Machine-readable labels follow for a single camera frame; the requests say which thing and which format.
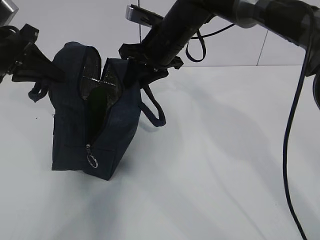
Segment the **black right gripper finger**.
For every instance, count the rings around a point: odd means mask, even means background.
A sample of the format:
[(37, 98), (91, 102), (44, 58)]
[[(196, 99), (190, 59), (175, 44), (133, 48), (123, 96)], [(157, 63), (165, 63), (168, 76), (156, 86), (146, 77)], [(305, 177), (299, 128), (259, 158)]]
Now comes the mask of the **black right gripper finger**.
[(127, 62), (127, 69), (124, 75), (123, 84), (125, 88), (131, 88), (139, 81), (140, 65), (133, 59)]
[(169, 75), (168, 70), (157, 70), (148, 67), (142, 67), (139, 70), (139, 84), (141, 88), (145, 88), (151, 83), (166, 78)]

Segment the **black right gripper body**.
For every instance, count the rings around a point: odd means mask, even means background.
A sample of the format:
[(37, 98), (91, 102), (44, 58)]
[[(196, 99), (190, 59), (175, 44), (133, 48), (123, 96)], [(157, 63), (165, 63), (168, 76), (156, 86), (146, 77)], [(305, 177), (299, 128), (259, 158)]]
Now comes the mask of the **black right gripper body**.
[(140, 43), (122, 44), (119, 55), (122, 59), (132, 59), (158, 70), (180, 69), (183, 61), (178, 57), (183, 48), (179, 42), (177, 16), (170, 10), (163, 20), (151, 27)]

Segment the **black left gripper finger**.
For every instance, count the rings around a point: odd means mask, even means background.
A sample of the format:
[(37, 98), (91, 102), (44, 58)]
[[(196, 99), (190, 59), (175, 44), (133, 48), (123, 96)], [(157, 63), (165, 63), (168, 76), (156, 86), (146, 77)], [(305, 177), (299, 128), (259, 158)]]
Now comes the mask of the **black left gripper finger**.
[(65, 81), (65, 72), (50, 61), (35, 44), (30, 49), (29, 67), (54, 82)]
[(12, 72), (12, 82), (38, 82), (46, 78), (47, 71), (42, 69), (29, 69), (18, 66)]

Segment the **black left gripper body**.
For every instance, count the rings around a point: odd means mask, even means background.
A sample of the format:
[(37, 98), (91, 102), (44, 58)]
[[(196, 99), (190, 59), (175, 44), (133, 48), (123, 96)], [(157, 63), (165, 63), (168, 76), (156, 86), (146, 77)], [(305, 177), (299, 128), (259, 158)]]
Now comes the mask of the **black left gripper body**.
[(39, 30), (29, 24), (21, 29), (12, 25), (0, 28), (0, 77), (11, 75), (22, 65), (28, 48), (38, 39)]

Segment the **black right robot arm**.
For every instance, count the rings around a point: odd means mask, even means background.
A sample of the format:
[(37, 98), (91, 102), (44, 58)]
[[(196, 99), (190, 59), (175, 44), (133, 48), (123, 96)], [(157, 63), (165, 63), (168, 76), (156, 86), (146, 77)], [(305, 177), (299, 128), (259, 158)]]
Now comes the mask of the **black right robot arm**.
[(310, 50), (304, 76), (314, 76), (313, 97), (320, 103), (320, 9), (300, 0), (177, 0), (165, 17), (129, 5), (126, 19), (151, 30), (141, 43), (123, 44), (120, 57), (158, 70), (179, 69), (179, 52), (214, 17), (244, 29), (260, 25)]

